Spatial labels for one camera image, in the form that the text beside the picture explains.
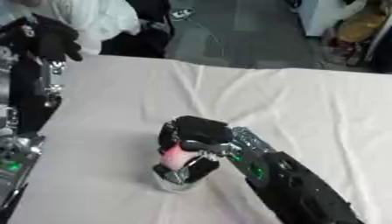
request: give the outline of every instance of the chrome part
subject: chrome part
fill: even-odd
[[[60,83],[61,75],[66,69],[66,62],[42,60],[41,79],[38,91],[46,97],[45,106],[48,108],[57,105],[64,87]]]
[[[35,37],[35,31],[32,29],[31,26],[24,24],[22,25],[22,30],[24,32],[24,35],[28,38],[34,38]]]
[[[250,148],[260,154],[276,152],[248,128],[235,127],[232,131],[234,136],[232,144],[239,148]]]

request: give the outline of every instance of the green led light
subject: green led light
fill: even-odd
[[[2,169],[14,172],[20,169],[21,164],[15,161],[3,160],[1,163]]]
[[[10,167],[8,168],[8,170],[9,170],[9,171],[17,171],[17,170],[19,170],[19,167],[20,167],[19,164],[14,164],[14,165],[10,166]]]
[[[233,156],[233,160],[235,160],[237,162],[240,162],[242,160],[242,158],[241,157],[237,157],[237,156]]]
[[[264,171],[262,168],[256,166],[255,164],[251,164],[249,170],[253,172],[257,176],[258,179],[262,179],[264,176]]]

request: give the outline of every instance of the black robotic finger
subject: black robotic finger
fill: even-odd
[[[33,14],[33,16],[37,19],[37,29],[38,33],[41,35],[47,32],[52,32],[61,36],[62,39],[71,42],[75,41],[79,37],[79,33],[75,29],[61,23],[58,20],[42,17],[37,14]]]
[[[66,61],[66,49],[61,37],[54,33],[43,35],[38,41],[37,55],[48,61]]]
[[[75,61],[82,61],[83,58],[81,57],[81,54],[79,51],[81,50],[81,46],[76,44],[75,42],[66,42],[64,43],[65,49],[66,49],[66,55],[68,55],[69,58]]]

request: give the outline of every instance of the cable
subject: cable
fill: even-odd
[[[220,57],[223,58],[223,59],[226,57],[224,45],[221,43],[221,41],[218,39],[218,37],[216,37],[216,36],[214,35],[214,33],[213,33],[210,29],[208,29],[208,28],[205,27],[204,25],[202,25],[202,24],[200,24],[200,23],[198,23],[198,22],[196,22],[196,21],[194,21],[194,20],[191,20],[189,17],[188,17],[188,18],[185,18],[184,20],[185,20],[185,21],[188,21],[188,22],[190,22],[190,23],[193,23],[194,25],[200,27],[201,29],[204,29],[204,30],[206,30],[207,32],[209,32],[209,35],[210,35],[211,37],[213,37],[213,40],[214,40],[214,41],[216,42],[216,44],[220,47]]]
[[[174,22],[187,21],[187,22],[190,22],[190,23],[198,26],[199,28],[207,31],[209,33],[209,35],[211,37],[213,37],[213,41],[215,41],[215,43],[220,47],[220,57],[224,59],[226,57],[224,45],[221,43],[221,41],[218,39],[218,37],[216,37],[216,35],[210,29],[208,29],[204,25],[202,25],[194,20],[191,20],[191,16],[194,13],[195,13],[195,10],[192,8],[183,9],[183,10],[176,10],[171,13],[171,19]]]

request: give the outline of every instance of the black pants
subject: black pants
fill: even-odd
[[[101,54],[162,59],[170,39],[166,31],[154,28],[141,31],[136,36],[123,32],[103,41]]]

